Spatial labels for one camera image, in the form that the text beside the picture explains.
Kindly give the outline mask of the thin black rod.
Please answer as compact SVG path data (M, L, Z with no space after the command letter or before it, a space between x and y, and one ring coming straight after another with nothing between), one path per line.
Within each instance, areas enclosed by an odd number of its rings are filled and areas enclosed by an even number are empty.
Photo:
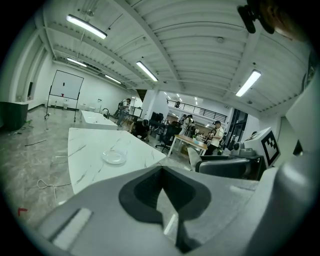
M30 146L34 146L34 145L37 145L37 144L40 144L40 143L43 143L43 142L46 142L47 140L44 139L44 140L41 140L41 141L37 141L37 142L34 142L34 143L30 143L30 144L26 144L24 145L25 147L30 147Z

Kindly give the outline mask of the black office chair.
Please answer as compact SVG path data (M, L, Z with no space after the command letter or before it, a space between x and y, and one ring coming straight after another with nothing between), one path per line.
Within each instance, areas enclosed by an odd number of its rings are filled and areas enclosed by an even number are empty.
M160 136L160 141L162 142L162 144L156 144L155 148L161 147L162 153L165 149L170 150L175 135L178 135L181 132L181 130L182 128L179 125L170 124L167 127L166 132Z

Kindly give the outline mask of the wooden desk with white legs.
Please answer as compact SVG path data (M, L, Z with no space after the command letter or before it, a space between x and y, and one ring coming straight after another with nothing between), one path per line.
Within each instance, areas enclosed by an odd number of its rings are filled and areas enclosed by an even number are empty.
M185 136L183 134L175 134L174 138L173 138L173 142L171 144L171 147L170 147L168 155L167 155L168 158L171 157L174 145L175 145L177 140L180 140L181 142L185 142L188 145L191 145L193 147L196 147L197 149L200 150L200 155L201 156L204 156L206 151L207 151L207 149L208 149L207 145L205 143L201 142L201 141L198 141L196 139L187 137L187 136Z

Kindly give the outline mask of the clear glass plate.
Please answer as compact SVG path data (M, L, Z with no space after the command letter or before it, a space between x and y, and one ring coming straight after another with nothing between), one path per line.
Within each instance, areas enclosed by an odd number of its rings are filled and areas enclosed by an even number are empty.
M111 165L122 165L127 161L126 155L123 152L114 149L105 150L101 157L106 163Z

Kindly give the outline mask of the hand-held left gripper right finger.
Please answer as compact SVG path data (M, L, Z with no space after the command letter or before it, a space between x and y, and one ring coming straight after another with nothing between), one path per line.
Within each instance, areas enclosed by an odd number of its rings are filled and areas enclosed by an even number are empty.
M258 182L162 168L162 189L174 210L173 240L163 253L244 253L255 222L242 220Z

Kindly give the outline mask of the black balcony railing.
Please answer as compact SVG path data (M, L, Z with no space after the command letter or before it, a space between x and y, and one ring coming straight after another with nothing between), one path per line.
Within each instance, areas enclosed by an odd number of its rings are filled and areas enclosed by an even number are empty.
M170 108L174 108L180 111L185 111L187 113L192 113L207 119L215 120L215 121L220 121L224 123L227 120L227 115L211 111L205 108L201 108L198 106L186 104L186 103L178 103L177 101L173 100L168 100L167 104Z

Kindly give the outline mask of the dark green round bin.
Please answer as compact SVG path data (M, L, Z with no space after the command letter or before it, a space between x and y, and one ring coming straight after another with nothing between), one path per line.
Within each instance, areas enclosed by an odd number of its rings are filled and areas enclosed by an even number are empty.
M0 101L0 121L7 131L22 128L27 120L28 103Z

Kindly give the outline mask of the white marble table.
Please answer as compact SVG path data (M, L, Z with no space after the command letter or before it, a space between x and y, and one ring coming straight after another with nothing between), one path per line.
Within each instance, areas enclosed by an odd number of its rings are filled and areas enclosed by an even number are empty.
M151 167L166 155L124 130L70 128L68 132L68 170L74 194L106 179ZM102 159L107 150L126 155L124 164Z

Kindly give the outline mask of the white island counter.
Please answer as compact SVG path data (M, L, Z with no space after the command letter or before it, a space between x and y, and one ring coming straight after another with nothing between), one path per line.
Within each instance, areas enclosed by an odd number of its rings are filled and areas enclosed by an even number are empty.
M101 113L82 110L82 127L95 130L117 130L118 126L111 120L104 117Z

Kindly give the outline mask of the whiteboard on black stand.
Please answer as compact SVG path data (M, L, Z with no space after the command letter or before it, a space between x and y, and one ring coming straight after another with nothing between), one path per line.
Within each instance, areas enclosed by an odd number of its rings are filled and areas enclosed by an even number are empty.
M50 106L49 100L50 96L54 96L57 98L62 98L64 100L73 100L76 102L75 107L71 109L72 111L74 111L73 122L75 123L83 81L84 78L81 76L57 69L49 89L44 120L47 120L47 118L50 116L48 112L48 108Z

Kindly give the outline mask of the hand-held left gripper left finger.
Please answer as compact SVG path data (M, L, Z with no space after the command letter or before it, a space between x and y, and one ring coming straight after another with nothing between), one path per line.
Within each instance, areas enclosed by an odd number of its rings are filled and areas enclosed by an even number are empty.
M150 168L89 185L56 207L37 228L45 256L180 256L160 224L143 223L121 206L119 192Z

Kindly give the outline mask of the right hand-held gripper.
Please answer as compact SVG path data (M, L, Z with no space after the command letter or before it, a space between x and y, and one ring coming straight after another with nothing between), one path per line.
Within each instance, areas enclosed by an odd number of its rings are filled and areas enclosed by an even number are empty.
M195 164L197 173L231 179L242 179L250 173L250 160L259 159L256 179L272 167L280 157L280 149L271 127L251 135L234 144L230 155L201 156Z

